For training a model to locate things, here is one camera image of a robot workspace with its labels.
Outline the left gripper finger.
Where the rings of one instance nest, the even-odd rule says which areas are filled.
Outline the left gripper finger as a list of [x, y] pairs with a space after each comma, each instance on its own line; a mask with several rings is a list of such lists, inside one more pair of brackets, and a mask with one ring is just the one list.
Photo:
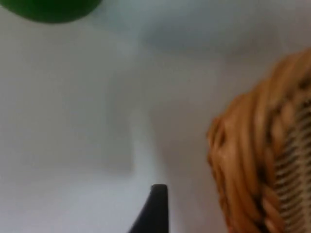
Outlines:
[[129, 233], [168, 233], [168, 187], [151, 186], [149, 196]]

